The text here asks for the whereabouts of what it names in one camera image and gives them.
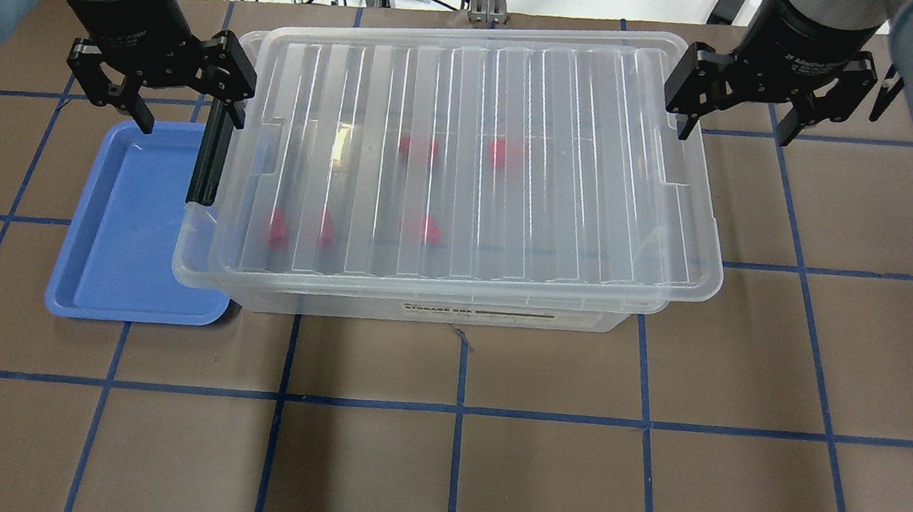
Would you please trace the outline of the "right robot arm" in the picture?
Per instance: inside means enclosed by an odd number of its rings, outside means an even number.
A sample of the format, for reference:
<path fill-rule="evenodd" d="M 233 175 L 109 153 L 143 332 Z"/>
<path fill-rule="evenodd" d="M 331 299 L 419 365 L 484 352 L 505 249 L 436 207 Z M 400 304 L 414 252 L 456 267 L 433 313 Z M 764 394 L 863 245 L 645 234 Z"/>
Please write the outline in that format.
<path fill-rule="evenodd" d="M 870 94 L 871 121 L 900 94 L 913 110 L 913 0 L 762 0 L 730 52 L 692 42 L 663 95 L 680 138 L 713 111 L 787 102 L 775 132 L 786 146 L 851 118 Z"/>

